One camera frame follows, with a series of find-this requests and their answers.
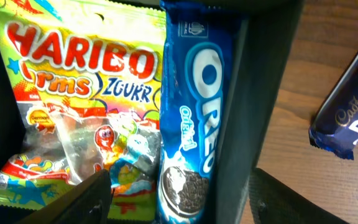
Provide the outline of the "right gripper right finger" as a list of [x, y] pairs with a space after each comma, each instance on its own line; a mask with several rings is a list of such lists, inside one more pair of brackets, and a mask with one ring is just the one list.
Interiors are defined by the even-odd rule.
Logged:
[[255, 223], [347, 223], [310, 202], [260, 168], [255, 168], [251, 172], [249, 200]]

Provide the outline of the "blue Oreo cookie pack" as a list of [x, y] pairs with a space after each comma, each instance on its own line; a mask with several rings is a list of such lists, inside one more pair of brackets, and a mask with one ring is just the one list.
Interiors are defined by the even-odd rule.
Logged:
[[247, 17], [193, 1], [161, 1], [166, 14], [157, 223], [213, 220], [216, 166]]

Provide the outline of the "dark green box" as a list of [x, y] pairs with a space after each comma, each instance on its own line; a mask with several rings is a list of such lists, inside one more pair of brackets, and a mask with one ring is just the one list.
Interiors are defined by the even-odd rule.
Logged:
[[[217, 5], [240, 10], [249, 18], [235, 54], [213, 196], [203, 216], [212, 223], [239, 223], [304, 3], [218, 1]], [[23, 137], [0, 54], [0, 170], [19, 150]]]

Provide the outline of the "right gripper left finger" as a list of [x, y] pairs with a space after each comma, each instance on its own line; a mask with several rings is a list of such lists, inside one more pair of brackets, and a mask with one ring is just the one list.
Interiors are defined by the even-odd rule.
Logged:
[[19, 224], [105, 224], [111, 204], [109, 172], [101, 170]]

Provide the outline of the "Haribo worms gummy bag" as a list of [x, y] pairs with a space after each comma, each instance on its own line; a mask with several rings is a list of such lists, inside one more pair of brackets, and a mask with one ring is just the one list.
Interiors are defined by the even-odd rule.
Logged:
[[111, 223], [151, 223], [165, 13], [114, 1], [0, 1], [0, 222], [85, 192]]

